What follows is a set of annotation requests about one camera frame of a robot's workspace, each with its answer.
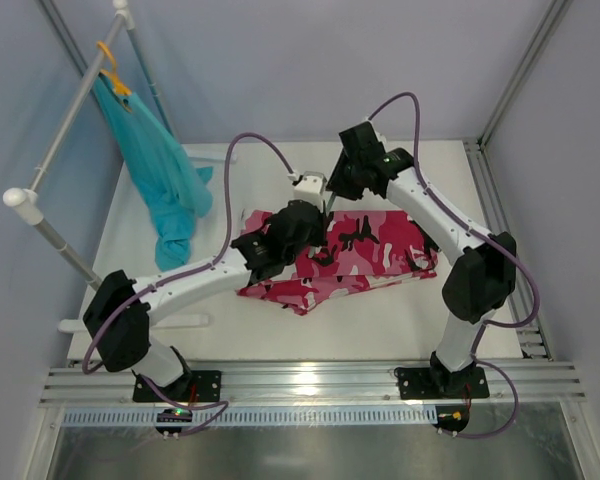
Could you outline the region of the pink camouflage trousers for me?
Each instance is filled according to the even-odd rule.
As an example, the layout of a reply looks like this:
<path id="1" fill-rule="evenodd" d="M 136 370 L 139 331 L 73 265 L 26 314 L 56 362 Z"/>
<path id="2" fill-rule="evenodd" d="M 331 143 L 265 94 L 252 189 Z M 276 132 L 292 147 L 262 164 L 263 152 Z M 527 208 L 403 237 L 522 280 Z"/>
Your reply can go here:
<path id="1" fill-rule="evenodd" d="M 437 276 L 438 254 L 400 210 L 336 211 L 327 243 L 301 254 L 279 276 L 237 291 L 304 316 L 339 297 Z"/>

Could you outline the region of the clear green hanger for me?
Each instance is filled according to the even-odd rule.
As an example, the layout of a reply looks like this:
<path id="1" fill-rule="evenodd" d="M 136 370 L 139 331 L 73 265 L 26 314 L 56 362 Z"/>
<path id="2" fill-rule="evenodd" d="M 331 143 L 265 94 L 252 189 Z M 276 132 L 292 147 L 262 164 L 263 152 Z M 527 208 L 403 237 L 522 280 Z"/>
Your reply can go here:
<path id="1" fill-rule="evenodd" d="M 335 192 L 332 192 L 328 199 L 328 202 L 326 204 L 326 210 L 328 210 L 328 211 L 333 210 L 333 205 L 335 203 L 336 198 L 337 198 L 337 194 Z"/>

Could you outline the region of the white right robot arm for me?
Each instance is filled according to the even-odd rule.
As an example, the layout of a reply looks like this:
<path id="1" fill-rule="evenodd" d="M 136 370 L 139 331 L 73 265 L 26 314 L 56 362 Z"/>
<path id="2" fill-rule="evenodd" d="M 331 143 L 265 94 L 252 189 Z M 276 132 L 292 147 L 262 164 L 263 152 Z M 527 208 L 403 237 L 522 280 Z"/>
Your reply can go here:
<path id="1" fill-rule="evenodd" d="M 387 150 L 365 121 L 339 134 L 342 151 L 327 189 L 358 200 L 365 191 L 406 211 L 451 266 L 442 287 L 449 316 L 431 354 L 430 382 L 442 396 L 461 392 L 476 369 L 488 317 L 515 289 L 516 241 L 474 223 L 430 183 L 413 153 Z"/>

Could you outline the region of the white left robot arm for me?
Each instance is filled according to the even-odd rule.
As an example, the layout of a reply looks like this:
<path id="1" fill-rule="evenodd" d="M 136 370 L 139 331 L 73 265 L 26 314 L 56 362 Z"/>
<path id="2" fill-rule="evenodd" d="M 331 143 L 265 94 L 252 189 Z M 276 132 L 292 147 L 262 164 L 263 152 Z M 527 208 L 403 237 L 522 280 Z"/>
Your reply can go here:
<path id="1" fill-rule="evenodd" d="M 221 252 L 169 275 L 136 279 L 118 270 L 105 277 L 83 323 L 91 337 L 82 368 L 92 374 L 91 357 L 109 372 L 130 369 L 159 387 L 188 377 L 176 348 L 151 335 L 152 327 L 199 301 L 280 275 L 310 247 L 326 241 L 324 201 L 291 200 L 264 224 L 232 241 Z"/>

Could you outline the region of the orange plastic hanger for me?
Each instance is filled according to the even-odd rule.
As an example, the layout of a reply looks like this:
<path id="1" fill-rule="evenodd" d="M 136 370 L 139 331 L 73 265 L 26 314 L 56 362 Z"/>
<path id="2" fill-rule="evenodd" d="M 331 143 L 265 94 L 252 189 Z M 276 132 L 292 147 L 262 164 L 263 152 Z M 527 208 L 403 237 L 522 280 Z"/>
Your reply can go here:
<path id="1" fill-rule="evenodd" d="M 105 58 L 109 61 L 109 68 L 102 68 L 100 73 L 104 75 L 108 80 L 112 87 L 113 93 L 116 95 L 122 95 L 124 97 L 129 97 L 132 95 L 131 89 L 121 80 L 118 74 L 118 64 L 117 61 L 112 54 L 109 47 L 103 42 L 98 41 L 96 43 L 97 47 L 104 54 Z"/>

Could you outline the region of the turquoise t-shirt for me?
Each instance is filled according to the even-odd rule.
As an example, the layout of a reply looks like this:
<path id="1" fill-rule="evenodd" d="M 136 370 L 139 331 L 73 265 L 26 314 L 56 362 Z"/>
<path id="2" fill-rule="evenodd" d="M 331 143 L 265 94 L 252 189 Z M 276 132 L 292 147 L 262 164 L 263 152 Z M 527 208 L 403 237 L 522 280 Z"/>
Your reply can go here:
<path id="1" fill-rule="evenodd" d="M 207 187 L 213 169 L 195 167 L 183 146 L 137 94 L 116 91 L 110 74 L 99 72 L 93 92 L 148 209 L 157 235 L 157 267 L 169 271 L 186 265 L 197 220 L 213 206 Z"/>

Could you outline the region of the white clothes rack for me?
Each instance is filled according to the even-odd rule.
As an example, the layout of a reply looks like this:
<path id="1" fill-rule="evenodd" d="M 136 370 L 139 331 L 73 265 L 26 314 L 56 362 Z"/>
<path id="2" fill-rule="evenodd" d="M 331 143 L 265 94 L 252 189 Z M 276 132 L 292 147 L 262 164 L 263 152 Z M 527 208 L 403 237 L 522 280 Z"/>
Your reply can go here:
<path id="1" fill-rule="evenodd" d="M 245 130 L 222 97 L 224 47 L 235 35 L 223 5 L 133 1 L 147 57 L 182 141 L 225 149 Z M 30 185 L 81 81 L 38 3 L 0 1 L 0 341 L 15 343 L 47 368 L 63 352 L 65 319 L 78 320 L 92 290 L 37 231 L 8 207 L 4 193 Z M 156 232 L 126 172 L 95 98 L 88 97 L 43 179 L 46 220 L 99 275 L 154 275 Z"/>

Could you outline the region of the aluminium frame rail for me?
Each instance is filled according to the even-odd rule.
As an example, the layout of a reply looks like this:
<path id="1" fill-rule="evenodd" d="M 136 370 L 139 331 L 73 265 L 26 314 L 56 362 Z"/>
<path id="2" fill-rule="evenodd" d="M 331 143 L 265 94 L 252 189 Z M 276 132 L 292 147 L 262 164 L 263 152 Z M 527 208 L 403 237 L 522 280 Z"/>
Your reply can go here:
<path id="1" fill-rule="evenodd" d="M 584 401 L 579 373 L 569 362 L 546 359 L 495 360 L 512 380 L 523 402 Z M 421 367 L 421 362 L 318 361 L 318 362 L 195 362 L 194 370 L 221 372 L 220 397 L 244 406 L 399 404 L 395 369 Z M 132 401 L 134 376 L 129 371 L 81 369 L 49 371 L 39 404 L 51 406 L 126 406 Z"/>

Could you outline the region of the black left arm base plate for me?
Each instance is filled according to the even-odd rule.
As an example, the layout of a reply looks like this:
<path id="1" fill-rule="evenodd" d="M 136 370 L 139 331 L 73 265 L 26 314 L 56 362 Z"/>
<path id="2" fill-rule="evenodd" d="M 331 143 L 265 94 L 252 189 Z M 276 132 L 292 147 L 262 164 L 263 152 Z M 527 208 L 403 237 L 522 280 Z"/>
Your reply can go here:
<path id="1" fill-rule="evenodd" d="M 141 376 L 135 376 L 132 400 L 136 403 L 165 402 L 162 397 L 179 404 L 217 402 L 220 400 L 222 372 L 193 370 L 166 387 L 157 386 L 158 395 Z"/>

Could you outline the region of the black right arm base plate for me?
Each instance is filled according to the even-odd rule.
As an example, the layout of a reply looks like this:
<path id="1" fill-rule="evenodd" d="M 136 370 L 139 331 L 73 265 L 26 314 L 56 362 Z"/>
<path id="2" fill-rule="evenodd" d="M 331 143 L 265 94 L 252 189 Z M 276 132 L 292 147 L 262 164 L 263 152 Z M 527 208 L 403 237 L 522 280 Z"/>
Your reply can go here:
<path id="1" fill-rule="evenodd" d="M 487 399 L 485 371 L 474 364 L 448 373 L 433 367 L 396 367 L 394 376 L 401 400 Z"/>

